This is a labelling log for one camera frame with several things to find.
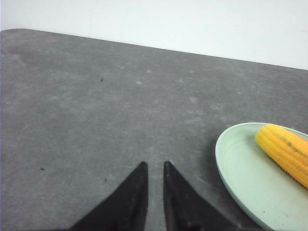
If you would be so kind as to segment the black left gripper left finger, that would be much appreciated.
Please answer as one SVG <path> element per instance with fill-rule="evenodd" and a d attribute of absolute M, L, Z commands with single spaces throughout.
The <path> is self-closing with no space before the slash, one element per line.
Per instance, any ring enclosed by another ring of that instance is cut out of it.
<path fill-rule="evenodd" d="M 148 165 L 139 165 L 71 231 L 143 231 L 148 209 Z"/>

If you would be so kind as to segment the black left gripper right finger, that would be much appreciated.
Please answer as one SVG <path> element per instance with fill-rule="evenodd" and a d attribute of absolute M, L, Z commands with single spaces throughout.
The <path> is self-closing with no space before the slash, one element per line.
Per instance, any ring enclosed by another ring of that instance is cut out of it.
<path fill-rule="evenodd" d="M 175 166 L 164 162 L 163 201 L 168 231 L 235 231 L 238 226 L 203 199 Z"/>

